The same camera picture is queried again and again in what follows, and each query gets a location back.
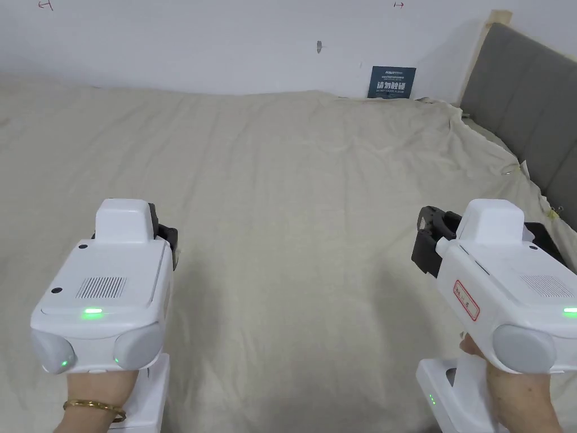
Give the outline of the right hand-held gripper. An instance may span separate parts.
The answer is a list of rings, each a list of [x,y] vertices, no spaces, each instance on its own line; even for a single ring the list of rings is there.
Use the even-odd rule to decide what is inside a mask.
[[[576,275],[542,223],[507,200],[464,214],[420,209],[411,260],[430,276],[483,358],[424,359],[416,379],[442,432],[504,432],[486,363],[512,374],[576,371]]]

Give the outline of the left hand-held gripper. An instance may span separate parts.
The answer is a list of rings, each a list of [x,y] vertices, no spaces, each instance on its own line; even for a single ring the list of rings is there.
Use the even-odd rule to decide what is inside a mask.
[[[166,325],[179,233],[152,203],[108,198],[32,312],[32,344],[54,375],[139,370],[127,418],[111,432],[160,432],[170,358]]]

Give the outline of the person's left hand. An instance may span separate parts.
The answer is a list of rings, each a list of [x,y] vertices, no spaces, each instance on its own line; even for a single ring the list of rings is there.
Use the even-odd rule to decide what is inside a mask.
[[[135,388],[139,370],[72,373],[67,376],[67,399],[124,407]]]

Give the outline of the person's right hand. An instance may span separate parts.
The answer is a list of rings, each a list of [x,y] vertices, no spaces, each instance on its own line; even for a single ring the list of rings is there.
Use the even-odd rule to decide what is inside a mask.
[[[562,432],[548,374],[512,374],[486,363],[491,409],[509,432]]]

